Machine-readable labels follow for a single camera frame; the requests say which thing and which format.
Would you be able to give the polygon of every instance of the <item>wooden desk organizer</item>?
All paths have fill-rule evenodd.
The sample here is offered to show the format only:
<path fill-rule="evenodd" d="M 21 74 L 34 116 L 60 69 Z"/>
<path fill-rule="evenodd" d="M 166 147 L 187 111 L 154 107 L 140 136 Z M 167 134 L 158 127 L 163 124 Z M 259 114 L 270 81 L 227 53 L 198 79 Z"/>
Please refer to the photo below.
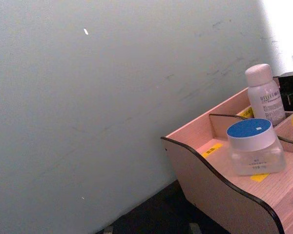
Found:
<path fill-rule="evenodd" d="M 227 128 L 249 107 L 247 89 L 162 137 L 189 202 L 232 234 L 293 234 L 293 144 L 281 141 L 287 167 L 258 176 L 239 176 L 228 153 Z M 293 140 L 293 114 L 275 127 Z"/>

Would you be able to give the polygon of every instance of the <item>plastic container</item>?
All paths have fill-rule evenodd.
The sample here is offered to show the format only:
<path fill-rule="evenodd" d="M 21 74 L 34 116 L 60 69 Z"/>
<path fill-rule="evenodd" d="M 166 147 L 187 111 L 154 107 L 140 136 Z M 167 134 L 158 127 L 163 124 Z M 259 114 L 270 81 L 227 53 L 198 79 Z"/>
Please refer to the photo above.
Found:
<path fill-rule="evenodd" d="M 248 95 L 255 118 L 265 118 L 275 126 L 286 116 L 279 88 L 272 79 L 268 64 L 259 64 L 245 71 L 249 84 Z"/>
<path fill-rule="evenodd" d="M 230 155 L 239 175 L 280 172 L 285 166 L 283 148 L 272 123 L 262 118 L 237 122 L 227 129 Z"/>

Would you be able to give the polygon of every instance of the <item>transparent jar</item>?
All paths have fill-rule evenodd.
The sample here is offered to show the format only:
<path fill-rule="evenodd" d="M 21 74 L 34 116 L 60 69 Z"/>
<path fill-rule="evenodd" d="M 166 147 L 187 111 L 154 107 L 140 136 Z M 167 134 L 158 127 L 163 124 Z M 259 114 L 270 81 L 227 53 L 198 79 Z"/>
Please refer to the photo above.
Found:
<path fill-rule="evenodd" d="M 227 130 L 230 155 L 239 175 L 280 172 L 285 166 L 284 151 L 266 119 L 247 119 Z"/>

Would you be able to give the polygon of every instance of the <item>curved black edge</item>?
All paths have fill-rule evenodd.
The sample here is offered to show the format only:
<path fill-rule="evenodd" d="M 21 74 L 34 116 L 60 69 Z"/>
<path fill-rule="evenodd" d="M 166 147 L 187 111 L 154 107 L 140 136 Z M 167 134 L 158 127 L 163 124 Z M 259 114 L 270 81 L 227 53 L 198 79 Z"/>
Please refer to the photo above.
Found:
<path fill-rule="evenodd" d="M 201 160 L 205 166 L 207 166 L 207 168 L 214 173 L 222 182 L 224 182 L 227 186 L 229 186 L 231 189 L 235 190 L 236 192 L 240 193 L 241 195 L 247 197 L 248 199 L 256 202 L 257 204 L 259 204 L 260 206 L 262 206 L 269 214 L 270 216 L 273 218 L 273 220 L 275 221 L 277 228 L 279 230 L 280 234 L 284 234 L 284 230 L 283 230 L 283 226 L 282 223 L 279 219 L 279 216 L 276 214 L 276 212 L 273 210 L 273 208 L 270 207 L 270 205 L 268 205 L 265 201 L 263 201 L 262 199 L 259 199 L 258 197 L 249 194 L 248 192 L 240 189 L 239 187 L 235 186 L 234 184 L 232 184 L 229 180 L 227 180 L 226 178 L 224 178 L 215 168 L 213 168 L 213 166 L 207 162 L 207 160 L 205 158 L 203 158 L 195 149 L 193 149 L 192 147 L 181 143 L 179 141 L 167 138 L 165 136 L 161 137 L 162 140 L 166 140 L 166 141 L 170 141 L 174 144 L 180 145 L 184 148 L 186 148 L 187 150 L 189 150 L 191 153 L 193 153 L 199 160 Z"/>

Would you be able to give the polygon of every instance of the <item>dark floor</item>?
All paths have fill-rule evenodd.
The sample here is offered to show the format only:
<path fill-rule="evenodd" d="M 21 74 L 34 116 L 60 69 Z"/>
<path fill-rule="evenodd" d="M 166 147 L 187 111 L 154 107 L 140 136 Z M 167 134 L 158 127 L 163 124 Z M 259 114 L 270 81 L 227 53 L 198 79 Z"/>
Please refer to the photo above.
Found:
<path fill-rule="evenodd" d="M 176 181 L 111 226 L 113 234 L 189 234 L 189 223 L 197 223 L 202 234 L 230 234 L 189 203 Z"/>

